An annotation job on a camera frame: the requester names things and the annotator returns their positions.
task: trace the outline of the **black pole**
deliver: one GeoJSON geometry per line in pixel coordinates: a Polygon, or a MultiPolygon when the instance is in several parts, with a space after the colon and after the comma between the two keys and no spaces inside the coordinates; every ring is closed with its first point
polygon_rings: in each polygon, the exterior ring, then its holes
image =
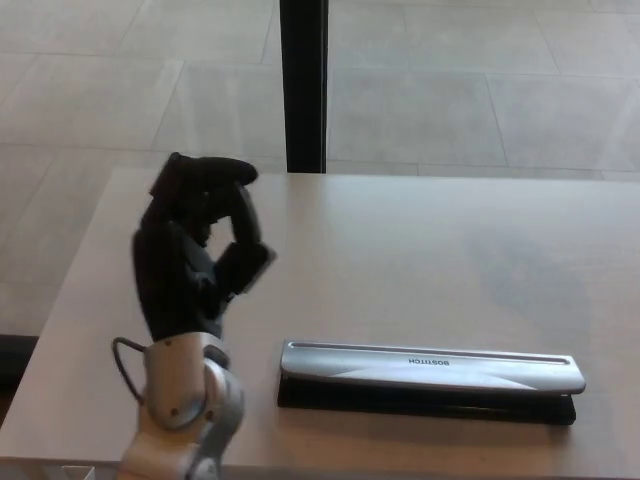
{"type": "Polygon", "coordinates": [[[329,0],[280,0],[287,171],[326,172],[329,0]]]}

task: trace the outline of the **grout line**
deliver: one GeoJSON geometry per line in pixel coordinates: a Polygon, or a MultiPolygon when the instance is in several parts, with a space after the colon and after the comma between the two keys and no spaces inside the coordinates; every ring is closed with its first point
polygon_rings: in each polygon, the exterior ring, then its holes
{"type": "MultiPolygon", "coordinates": [[[[51,165],[53,165],[53,163],[55,161],[57,161],[57,160],[58,160],[57,156],[54,155],[54,157],[51,159],[51,161],[47,165],[47,168],[45,168],[44,172],[42,172],[42,176],[40,177],[40,179],[36,183],[36,186],[34,187],[33,191],[31,192],[31,195],[29,195],[29,199],[25,203],[24,208],[22,209],[22,212],[20,213],[20,218],[18,218],[16,223],[11,228],[11,233],[9,235],[7,235],[7,238],[5,239],[4,243],[2,245],[0,245],[0,257],[2,257],[2,255],[4,254],[4,251],[5,251],[6,247],[7,247],[7,245],[9,244],[9,240],[11,240],[11,238],[15,235],[16,231],[18,230],[18,227],[20,226],[20,222],[22,222],[22,219],[24,218],[24,214],[27,212],[27,210],[29,209],[29,207],[33,203],[33,199],[35,198],[36,193],[38,193],[38,191],[40,190],[40,187],[42,187],[42,184],[44,183],[44,179],[49,174],[49,170],[51,169],[51,165]]],[[[2,282],[2,283],[10,283],[10,282],[7,281],[6,275],[4,273],[0,273],[0,282],[2,282]]]]}
{"type": "MultiPolygon", "coordinates": [[[[521,165],[459,165],[459,164],[451,164],[451,163],[427,163],[427,162],[394,162],[394,161],[368,161],[368,160],[350,160],[345,158],[327,158],[327,161],[332,162],[353,162],[353,163],[363,163],[363,164],[393,164],[393,165],[418,165],[423,167],[449,167],[449,168],[478,168],[478,169],[508,169],[508,170],[564,170],[564,171],[574,171],[574,172],[599,172],[595,168],[571,168],[571,167],[548,167],[548,166],[521,166],[521,165]]],[[[637,170],[607,170],[609,172],[617,172],[617,173],[637,173],[637,170]]]]}
{"type": "Polygon", "coordinates": [[[9,89],[9,91],[4,96],[4,98],[0,99],[0,110],[2,109],[2,105],[4,105],[4,103],[9,99],[9,97],[13,94],[13,92],[16,91],[16,89],[18,88],[18,85],[20,85],[20,82],[24,80],[24,78],[27,76],[27,72],[33,68],[33,65],[36,63],[36,60],[40,56],[40,54],[37,54],[37,53],[36,54],[20,53],[20,54],[13,54],[13,55],[33,55],[33,58],[29,62],[29,65],[27,65],[27,67],[24,69],[22,74],[19,76],[19,78],[16,80],[16,83],[9,89]]]}
{"type": "MultiPolygon", "coordinates": [[[[430,1],[430,2],[419,2],[417,0],[409,1],[409,2],[395,2],[395,1],[366,1],[366,0],[332,0],[333,3],[355,3],[355,4],[365,4],[365,5],[400,5],[405,7],[437,7],[437,8],[474,8],[474,9],[493,9],[493,10],[530,10],[531,7],[519,7],[519,6],[500,6],[500,5],[447,5],[444,0],[441,2],[438,1],[430,1]]],[[[560,8],[551,8],[546,10],[551,10],[553,12],[567,12],[567,13],[593,13],[593,7],[589,2],[586,3],[587,9],[560,9],[560,8]]]]}
{"type": "Polygon", "coordinates": [[[164,122],[164,117],[167,115],[167,111],[169,110],[169,105],[171,105],[171,100],[173,100],[173,96],[176,94],[176,90],[178,89],[178,83],[182,78],[182,74],[186,70],[185,65],[187,62],[182,60],[181,63],[182,65],[180,65],[180,72],[178,72],[178,75],[176,76],[176,83],[173,84],[173,89],[171,89],[171,95],[169,95],[169,100],[167,100],[167,104],[165,105],[164,110],[162,112],[162,116],[160,117],[160,121],[158,122],[158,128],[156,128],[156,133],[153,134],[153,140],[151,140],[151,144],[149,145],[149,150],[147,151],[153,151],[151,149],[153,148],[153,145],[156,143],[158,134],[160,133],[160,128],[162,127],[162,123],[164,122]]]}
{"type": "Polygon", "coordinates": [[[482,71],[482,70],[429,70],[428,68],[413,67],[407,70],[405,67],[333,67],[332,70],[363,70],[371,72],[388,72],[388,73],[401,73],[410,72],[418,73],[422,75],[460,75],[460,76],[472,76],[472,75],[502,75],[505,77],[539,77],[548,79],[589,79],[589,80],[632,80],[640,81],[638,76],[613,76],[613,75],[593,75],[593,74],[578,74],[570,73],[563,75],[561,73],[538,73],[538,72],[508,72],[508,71],[482,71]]]}
{"type": "Polygon", "coordinates": [[[124,31],[124,33],[122,34],[122,37],[120,38],[120,41],[118,42],[118,46],[114,50],[112,56],[117,56],[118,53],[120,53],[120,49],[122,49],[122,45],[124,44],[125,38],[127,38],[127,35],[129,35],[129,31],[131,31],[131,29],[133,27],[133,24],[135,23],[136,19],[140,15],[140,12],[142,11],[142,7],[144,5],[146,5],[148,1],[151,1],[151,0],[141,0],[140,1],[140,5],[138,5],[138,8],[136,9],[136,13],[133,15],[133,17],[131,17],[131,21],[129,22],[129,25],[127,25],[127,28],[124,31]]]}
{"type": "Polygon", "coordinates": [[[61,52],[10,52],[0,50],[0,54],[7,55],[37,55],[37,56],[51,56],[51,57],[87,57],[87,58],[102,58],[116,61],[136,61],[136,60],[151,60],[157,62],[186,62],[186,63],[202,63],[209,64],[217,67],[264,67],[275,69],[275,65],[265,65],[260,63],[250,62],[226,62],[219,60],[210,60],[207,58],[177,58],[177,57],[145,57],[145,56],[129,56],[129,55],[106,55],[98,53],[61,53],[61,52]]]}
{"type": "Polygon", "coordinates": [[[260,55],[260,65],[264,65],[264,57],[267,54],[267,45],[269,43],[269,34],[271,33],[271,25],[273,25],[273,16],[276,14],[276,2],[273,0],[271,3],[271,17],[269,18],[269,25],[267,25],[267,35],[264,37],[264,46],[262,47],[262,55],[260,55]]]}
{"type": "Polygon", "coordinates": [[[487,89],[489,95],[489,103],[491,103],[491,111],[493,112],[493,119],[496,122],[496,128],[498,129],[498,135],[500,135],[500,145],[502,146],[502,154],[504,155],[504,161],[509,167],[509,157],[507,156],[507,149],[504,147],[504,138],[502,137],[502,129],[500,128],[500,122],[498,121],[498,114],[496,113],[496,107],[493,104],[493,95],[491,95],[491,88],[489,88],[489,78],[487,74],[484,74],[484,86],[487,89]]]}
{"type": "Polygon", "coordinates": [[[551,44],[549,43],[549,39],[547,38],[547,35],[544,33],[544,28],[542,28],[542,25],[540,25],[540,20],[538,20],[538,15],[536,13],[536,10],[532,10],[531,15],[533,16],[533,19],[536,21],[536,25],[538,26],[538,30],[540,31],[540,35],[542,36],[544,43],[547,45],[547,50],[549,50],[549,55],[551,55],[551,59],[553,60],[553,64],[556,66],[556,70],[558,71],[558,75],[562,76],[562,71],[560,70],[560,67],[558,66],[558,61],[556,60],[556,56],[553,54],[553,50],[551,49],[551,44]]]}
{"type": "MultiPolygon", "coordinates": [[[[33,144],[33,143],[0,143],[0,147],[2,146],[18,146],[18,147],[32,147],[32,148],[50,148],[55,150],[100,150],[100,151],[116,151],[116,152],[139,152],[139,153],[164,153],[169,154],[170,152],[167,150],[154,150],[154,149],[136,149],[136,148],[118,148],[118,147],[78,147],[78,146],[64,146],[64,145],[43,145],[43,144],[33,144]]],[[[247,158],[247,159],[273,159],[273,160],[281,160],[283,157],[269,157],[264,155],[242,155],[235,153],[207,153],[207,152],[190,152],[183,150],[182,153],[184,155],[190,156],[199,156],[199,155],[216,155],[216,156],[236,156],[238,158],[247,158]]],[[[425,165],[425,166],[433,166],[433,167],[472,167],[472,168],[525,168],[525,169],[542,169],[542,170],[576,170],[582,172],[597,172],[598,169],[595,168],[575,168],[575,167],[548,167],[548,166],[523,166],[523,165],[469,165],[469,164],[456,164],[452,165],[450,163],[427,163],[427,162],[395,162],[395,161],[375,161],[372,162],[370,160],[354,160],[349,158],[340,158],[340,157],[331,157],[327,156],[327,161],[334,162],[359,162],[359,163],[391,163],[391,164],[404,164],[404,165],[425,165]]],[[[620,172],[620,173],[636,173],[638,170],[629,169],[629,170],[615,170],[615,169],[607,169],[608,172],[620,172]]]]}

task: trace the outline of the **table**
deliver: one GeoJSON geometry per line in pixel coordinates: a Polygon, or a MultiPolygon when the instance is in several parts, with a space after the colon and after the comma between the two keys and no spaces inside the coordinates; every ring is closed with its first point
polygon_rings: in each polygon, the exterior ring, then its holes
{"type": "MultiPolygon", "coordinates": [[[[149,342],[129,246],[154,175],[113,174],[0,431],[0,459],[116,465],[127,448],[136,406],[109,343],[149,342]]],[[[640,478],[640,187],[289,175],[251,191],[279,258],[226,317],[247,398],[228,478],[640,478]],[[587,391],[568,429],[279,410],[284,339],[568,353],[587,391]]],[[[214,235],[219,251],[228,225],[214,235]]],[[[140,383],[140,358],[127,362],[140,383]]]]}

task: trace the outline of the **robotic finger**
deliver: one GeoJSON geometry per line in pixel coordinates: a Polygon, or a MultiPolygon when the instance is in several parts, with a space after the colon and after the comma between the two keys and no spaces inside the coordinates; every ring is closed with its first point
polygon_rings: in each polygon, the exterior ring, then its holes
{"type": "Polygon", "coordinates": [[[135,392],[138,432],[119,480],[219,478],[220,459],[243,414],[242,389],[228,371],[222,314],[275,258],[262,242],[245,186],[258,173],[245,162],[174,153],[158,175],[133,238],[136,286],[153,345],[144,352],[147,384],[135,392]],[[210,226],[231,220],[235,241],[213,260],[210,226]]]}

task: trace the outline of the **cable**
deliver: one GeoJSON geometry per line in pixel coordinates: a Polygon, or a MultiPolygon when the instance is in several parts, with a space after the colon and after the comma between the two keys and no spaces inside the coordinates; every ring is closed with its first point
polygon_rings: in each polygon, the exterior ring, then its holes
{"type": "Polygon", "coordinates": [[[120,351],[118,350],[118,345],[120,343],[138,352],[144,352],[145,347],[124,337],[116,337],[111,342],[111,351],[113,352],[113,358],[116,361],[118,372],[120,372],[120,375],[122,376],[124,383],[127,385],[127,388],[131,392],[131,395],[133,395],[137,402],[142,405],[142,395],[140,395],[140,393],[136,390],[136,386],[131,381],[131,377],[129,377],[129,374],[127,373],[127,370],[124,368],[124,364],[122,363],[122,359],[120,358],[120,351]]]}

